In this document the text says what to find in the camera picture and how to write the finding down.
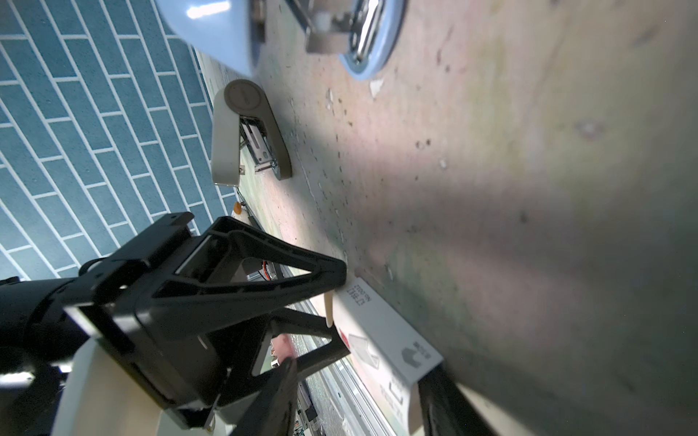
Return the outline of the white staple box sleeve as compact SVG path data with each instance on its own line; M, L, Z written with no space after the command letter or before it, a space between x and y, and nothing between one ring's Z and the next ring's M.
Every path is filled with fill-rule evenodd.
M418 383L444 358L366 281L336 290L334 325L356 372L397 435L423 427Z

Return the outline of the light blue stapler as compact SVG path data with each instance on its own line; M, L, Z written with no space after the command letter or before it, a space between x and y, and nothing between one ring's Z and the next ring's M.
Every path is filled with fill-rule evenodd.
M165 23L240 76L264 57L292 54L338 59L357 81L371 80L391 56L405 12L393 1L159 1Z

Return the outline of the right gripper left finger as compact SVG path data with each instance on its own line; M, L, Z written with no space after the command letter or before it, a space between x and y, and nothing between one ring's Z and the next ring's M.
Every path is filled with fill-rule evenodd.
M230 435L293 435L298 383L296 359L285 359L272 371Z

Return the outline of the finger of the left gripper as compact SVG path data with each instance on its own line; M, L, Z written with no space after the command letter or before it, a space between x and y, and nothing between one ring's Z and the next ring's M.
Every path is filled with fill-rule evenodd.
M208 334L345 284L344 261L222 217L165 269L152 324L165 338Z
M338 330L326 325L325 318L282 308L244 322L230 355L230 372L219 394L219 409L241 406L261 392L277 365L262 369L267 355L278 363L294 361L298 379L303 381L349 354Z

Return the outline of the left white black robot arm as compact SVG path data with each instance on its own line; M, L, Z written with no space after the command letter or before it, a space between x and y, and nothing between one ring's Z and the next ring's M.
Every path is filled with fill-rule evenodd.
M230 216L194 236L192 219L166 214L73 278L2 281L1 371L32 375L3 434L33 432L89 339L183 429L220 417L235 435L293 433L299 383L348 354L294 304L344 285L346 264Z

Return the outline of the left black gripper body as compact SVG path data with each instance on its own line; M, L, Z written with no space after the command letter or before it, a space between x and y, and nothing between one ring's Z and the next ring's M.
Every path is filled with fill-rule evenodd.
M211 415L236 424L261 367L261 283L245 259L267 259L271 237L232 217L204 234L190 213L166 214L65 291L67 314L96 337L174 419L200 427Z

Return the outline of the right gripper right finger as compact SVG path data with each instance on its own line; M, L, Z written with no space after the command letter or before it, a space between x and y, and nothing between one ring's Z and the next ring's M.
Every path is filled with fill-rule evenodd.
M434 367L417 386L426 436L494 435L442 364Z

